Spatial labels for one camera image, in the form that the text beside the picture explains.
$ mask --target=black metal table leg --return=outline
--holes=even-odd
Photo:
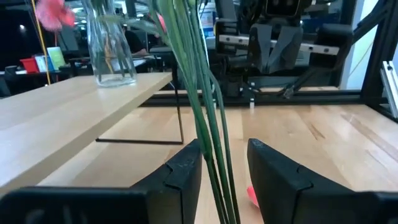
[[[177,64],[173,63],[172,69],[175,102],[177,105],[177,115],[178,115],[178,125],[180,126],[181,141],[156,141],[156,140],[135,140],[135,139],[102,139],[98,138],[96,142],[106,142],[106,143],[126,143],[126,144],[156,144],[156,145],[182,145],[184,144],[184,133],[182,129],[181,120],[181,109],[180,109],[180,98],[178,97],[178,78],[177,78]]]

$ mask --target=red object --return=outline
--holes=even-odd
[[[250,201],[253,202],[253,204],[258,207],[259,203],[257,202],[257,197],[256,197],[256,193],[254,192],[253,186],[248,187],[248,195],[249,195]]]
[[[75,25],[75,14],[64,4],[64,0],[40,0],[37,3],[35,14],[45,29],[57,31],[62,29],[62,24]]]
[[[26,70],[26,73],[38,73],[39,68],[36,63],[36,59],[34,58],[25,58],[25,59],[20,59],[22,64],[24,64],[24,68]]]

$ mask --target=pink flower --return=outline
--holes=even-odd
[[[64,5],[64,0],[39,0],[36,5],[36,16],[43,27],[50,31],[62,29],[62,24],[73,27],[74,13]]]

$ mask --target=light wood surface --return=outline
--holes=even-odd
[[[247,141],[258,138],[295,161],[353,190],[398,191],[398,124],[367,106],[268,106],[228,109],[231,157],[241,223],[263,223],[249,201]],[[186,143],[195,138],[190,108],[182,108]],[[178,140],[175,108],[138,108],[105,138]],[[128,187],[181,146],[93,142],[40,185]],[[197,224],[219,223],[203,166]]]
[[[280,91],[283,88],[281,87],[268,87],[268,88],[261,88],[261,91],[266,91],[266,92],[276,92]],[[303,87],[300,89],[300,91],[334,91],[338,90],[338,88],[334,86],[318,86],[318,87]],[[179,94],[187,94],[186,90],[179,90]],[[174,94],[174,90],[161,90],[157,91],[155,95],[165,95],[165,94]]]
[[[172,80],[141,73],[133,85],[97,88],[76,77],[0,101],[0,194],[35,185]]]

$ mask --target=glass vase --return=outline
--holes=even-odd
[[[101,19],[116,15],[113,0],[82,0],[87,13],[87,40],[96,82],[101,87],[136,82],[136,69],[120,24]]]

